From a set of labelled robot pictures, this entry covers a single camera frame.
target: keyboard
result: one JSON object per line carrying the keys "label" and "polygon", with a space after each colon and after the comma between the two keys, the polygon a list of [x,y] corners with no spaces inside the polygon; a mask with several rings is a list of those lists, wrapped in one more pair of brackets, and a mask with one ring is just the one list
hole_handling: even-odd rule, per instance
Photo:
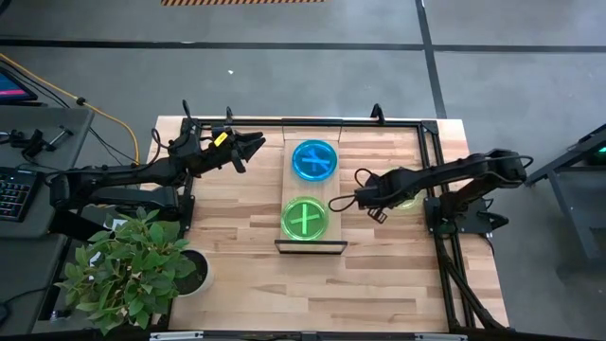
{"label": "keyboard", "polygon": [[42,174],[0,167],[0,221],[22,222],[42,183]]}

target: white pot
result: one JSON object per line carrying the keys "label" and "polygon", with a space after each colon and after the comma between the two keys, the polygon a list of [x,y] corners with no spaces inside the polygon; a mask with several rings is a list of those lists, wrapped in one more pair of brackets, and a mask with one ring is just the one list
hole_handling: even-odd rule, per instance
{"label": "white pot", "polygon": [[194,250],[194,249],[188,249],[188,250],[184,250],[184,251],[195,252],[195,253],[201,255],[205,259],[205,261],[206,261],[206,278],[205,278],[204,282],[202,282],[202,285],[200,287],[198,287],[198,289],[196,289],[195,291],[193,291],[192,293],[189,293],[189,294],[179,295],[179,297],[187,297],[187,296],[194,296],[194,295],[200,294],[201,292],[210,288],[212,283],[215,281],[215,274],[212,271],[212,267],[210,266],[210,263],[208,262],[208,258],[202,252],[200,252],[198,250]]}

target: monitor screen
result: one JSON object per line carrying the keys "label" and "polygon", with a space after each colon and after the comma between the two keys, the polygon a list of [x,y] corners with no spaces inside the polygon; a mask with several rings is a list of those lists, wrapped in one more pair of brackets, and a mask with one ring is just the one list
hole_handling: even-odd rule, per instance
{"label": "monitor screen", "polygon": [[8,74],[5,70],[0,70],[0,103],[18,102],[36,98],[37,96],[22,83]]}

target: computer monitor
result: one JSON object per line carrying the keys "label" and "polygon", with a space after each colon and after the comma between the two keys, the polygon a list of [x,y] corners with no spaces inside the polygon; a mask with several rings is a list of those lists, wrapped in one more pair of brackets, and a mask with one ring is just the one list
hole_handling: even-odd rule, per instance
{"label": "computer monitor", "polygon": [[36,100],[38,96],[23,85],[12,74],[0,67],[0,104],[14,104]]}

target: green plate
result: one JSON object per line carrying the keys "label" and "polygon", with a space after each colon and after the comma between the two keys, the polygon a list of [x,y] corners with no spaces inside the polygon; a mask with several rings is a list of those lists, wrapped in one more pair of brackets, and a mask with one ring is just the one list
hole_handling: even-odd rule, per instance
{"label": "green plate", "polygon": [[329,226],[329,215],[319,200],[294,198],[282,210],[282,231],[292,240],[317,241]]}

